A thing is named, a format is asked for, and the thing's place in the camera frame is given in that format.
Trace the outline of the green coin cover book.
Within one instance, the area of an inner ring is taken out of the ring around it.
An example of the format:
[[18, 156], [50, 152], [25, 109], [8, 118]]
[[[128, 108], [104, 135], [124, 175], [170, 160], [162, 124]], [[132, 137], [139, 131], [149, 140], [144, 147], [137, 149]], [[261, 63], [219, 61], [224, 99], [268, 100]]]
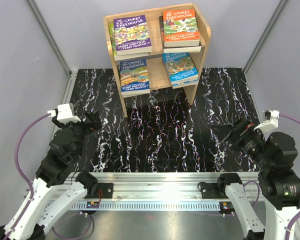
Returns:
[[124, 98], [150, 93], [149, 74], [146, 66], [120, 70], [119, 76], [120, 92]]

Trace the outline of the dark blue 91-Storey Treehouse book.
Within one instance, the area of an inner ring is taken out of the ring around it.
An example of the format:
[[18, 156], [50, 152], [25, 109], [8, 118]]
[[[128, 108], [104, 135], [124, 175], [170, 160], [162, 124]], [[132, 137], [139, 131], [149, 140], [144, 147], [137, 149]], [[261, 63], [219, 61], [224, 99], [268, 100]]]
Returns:
[[120, 62], [120, 91], [123, 96], [150, 93], [149, 74], [146, 59]]

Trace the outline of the light blue paperback book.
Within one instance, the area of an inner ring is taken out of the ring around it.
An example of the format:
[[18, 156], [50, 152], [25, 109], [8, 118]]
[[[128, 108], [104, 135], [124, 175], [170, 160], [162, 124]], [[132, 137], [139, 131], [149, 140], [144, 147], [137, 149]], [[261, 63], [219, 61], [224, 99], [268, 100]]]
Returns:
[[198, 80], [185, 81], [185, 82], [173, 84], [172, 88], [173, 89], [178, 89], [178, 88], [183, 88], [183, 87], [188, 87], [188, 86], [195, 86], [198, 83], [199, 83]]

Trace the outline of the blue Storey Treehouse book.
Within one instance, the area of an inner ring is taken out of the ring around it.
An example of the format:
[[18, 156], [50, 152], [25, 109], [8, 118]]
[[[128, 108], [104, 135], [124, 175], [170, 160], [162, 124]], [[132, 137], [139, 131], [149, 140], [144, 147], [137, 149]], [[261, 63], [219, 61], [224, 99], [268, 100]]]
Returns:
[[199, 73], [189, 53], [164, 53], [162, 60], [171, 85], [198, 80]]

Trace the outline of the purple 52-Storey Treehouse book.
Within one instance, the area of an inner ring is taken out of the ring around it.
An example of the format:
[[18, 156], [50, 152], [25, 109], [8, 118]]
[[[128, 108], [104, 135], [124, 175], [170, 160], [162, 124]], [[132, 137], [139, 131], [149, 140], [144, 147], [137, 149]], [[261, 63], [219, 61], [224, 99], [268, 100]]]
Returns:
[[114, 41], [118, 56], [150, 53], [152, 42], [144, 14], [113, 20]]

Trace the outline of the orange 78-Storey Treehouse book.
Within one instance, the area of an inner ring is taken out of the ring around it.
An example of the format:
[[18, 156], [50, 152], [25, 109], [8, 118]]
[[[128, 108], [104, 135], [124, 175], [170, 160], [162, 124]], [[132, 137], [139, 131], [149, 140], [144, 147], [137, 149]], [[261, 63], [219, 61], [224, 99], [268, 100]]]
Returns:
[[194, 9], [166, 10], [162, 17], [163, 41], [166, 48], [200, 45], [200, 33]]

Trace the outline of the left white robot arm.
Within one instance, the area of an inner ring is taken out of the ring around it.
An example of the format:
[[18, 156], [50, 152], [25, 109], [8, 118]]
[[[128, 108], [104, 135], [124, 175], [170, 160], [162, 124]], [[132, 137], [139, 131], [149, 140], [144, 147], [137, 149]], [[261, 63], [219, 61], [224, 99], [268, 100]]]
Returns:
[[85, 112], [84, 115], [86, 120], [72, 116], [67, 123], [63, 123], [58, 119], [56, 110], [49, 114], [59, 129], [49, 143], [48, 153], [41, 161], [34, 180], [29, 181], [20, 172], [30, 192], [9, 223], [0, 226], [0, 240], [44, 240], [54, 224], [76, 201], [84, 197], [103, 196], [98, 188], [98, 179], [89, 172], [81, 172], [67, 191], [47, 206], [81, 158], [85, 137], [102, 127], [97, 111]]

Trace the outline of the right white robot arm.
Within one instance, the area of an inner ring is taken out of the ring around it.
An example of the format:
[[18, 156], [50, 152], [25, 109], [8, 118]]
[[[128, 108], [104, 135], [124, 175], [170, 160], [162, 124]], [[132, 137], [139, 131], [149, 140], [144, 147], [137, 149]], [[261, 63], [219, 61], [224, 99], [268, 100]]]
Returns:
[[279, 118], [271, 116], [258, 126], [245, 118], [229, 125], [214, 125], [220, 142], [244, 152], [259, 168], [258, 186], [264, 197], [266, 221], [262, 224], [246, 197], [237, 173], [222, 173], [216, 192], [229, 198], [240, 221], [245, 240], [292, 240], [300, 217], [300, 178], [293, 171], [298, 156], [293, 137], [274, 131]]

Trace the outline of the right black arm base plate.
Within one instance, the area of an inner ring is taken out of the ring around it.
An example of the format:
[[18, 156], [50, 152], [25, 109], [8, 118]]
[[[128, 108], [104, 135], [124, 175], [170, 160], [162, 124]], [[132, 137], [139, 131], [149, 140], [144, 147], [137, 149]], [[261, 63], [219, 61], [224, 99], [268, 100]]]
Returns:
[[238, 183], [243, 186], [241, 180], [218, 179], [217, 182], [200, 182], [198, 190], [201, 193], [202, 199], [227, 199], [226, 186]]

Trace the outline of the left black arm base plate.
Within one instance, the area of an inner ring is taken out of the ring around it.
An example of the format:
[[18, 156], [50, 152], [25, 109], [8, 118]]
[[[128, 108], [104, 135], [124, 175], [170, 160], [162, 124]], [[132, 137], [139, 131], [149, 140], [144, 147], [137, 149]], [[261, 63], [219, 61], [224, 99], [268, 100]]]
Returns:
[[114, 184], [101, 182], [96, 187], [89, 189], [84, 199], [112, 199], [114, 193]]

